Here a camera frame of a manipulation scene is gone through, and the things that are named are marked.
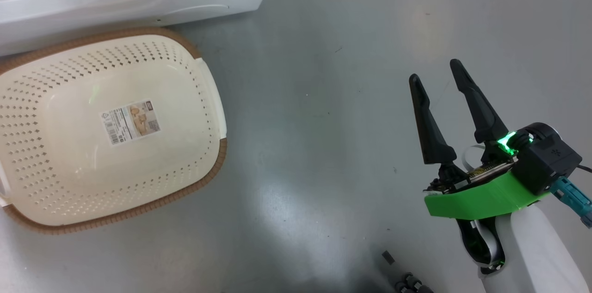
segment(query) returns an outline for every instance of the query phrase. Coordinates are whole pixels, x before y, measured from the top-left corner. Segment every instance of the green bracket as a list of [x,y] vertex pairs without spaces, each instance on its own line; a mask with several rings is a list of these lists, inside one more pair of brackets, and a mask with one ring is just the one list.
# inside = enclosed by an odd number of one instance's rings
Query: green bracket
[[508,171],[484,185],[424,200],[434,217],[479,220],[518,211],[548,194],[534,196]]

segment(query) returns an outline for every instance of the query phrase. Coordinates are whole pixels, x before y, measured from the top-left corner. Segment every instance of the black cable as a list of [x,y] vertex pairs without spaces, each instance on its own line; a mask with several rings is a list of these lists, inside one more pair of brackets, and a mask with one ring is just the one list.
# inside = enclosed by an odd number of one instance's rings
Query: black cable
[[587,171],[588,173],[592,173],[592,168],[590,168],[590,167],[586,167],[584,165],[578,165],[578,168],[582,169],[584,171]]

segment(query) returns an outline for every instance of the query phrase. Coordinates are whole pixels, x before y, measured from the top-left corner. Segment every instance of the cream plastic basket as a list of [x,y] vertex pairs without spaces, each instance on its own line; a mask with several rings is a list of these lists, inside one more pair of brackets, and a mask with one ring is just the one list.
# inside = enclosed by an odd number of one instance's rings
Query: cream plastic basket
[[0,202],[38,232],[165,205],[211,181],[225,156],[214,79],[175,32],[108,32],[0,66]]

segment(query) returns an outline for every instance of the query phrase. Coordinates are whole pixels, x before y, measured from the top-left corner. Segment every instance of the blue connector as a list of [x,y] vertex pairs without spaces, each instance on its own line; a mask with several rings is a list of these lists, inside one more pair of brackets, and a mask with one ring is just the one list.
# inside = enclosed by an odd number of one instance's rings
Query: blue connector
[[592,228],[592,201],[567,177],[560,177],[555,181],[550,186],[549,192],[575,211],[586,227]]

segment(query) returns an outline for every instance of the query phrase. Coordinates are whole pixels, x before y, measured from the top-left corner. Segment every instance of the green led light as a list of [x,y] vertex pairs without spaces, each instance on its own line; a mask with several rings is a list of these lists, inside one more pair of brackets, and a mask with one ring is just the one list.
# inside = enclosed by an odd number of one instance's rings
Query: green led light
[[508,147],[507,144],[508,144],[508,141],[510,140],[510,137],[514,136],[515,134],[516,134],[516,131],[512,131],[511,133],[506,135],[504,138],[497,141],[497,143],[499,144],[499,147],[502,150],[504,150],[505,152],[508,152],[509,154],[511,154],[512,156],[514,155],[516,150],[513,150],[512,148]]

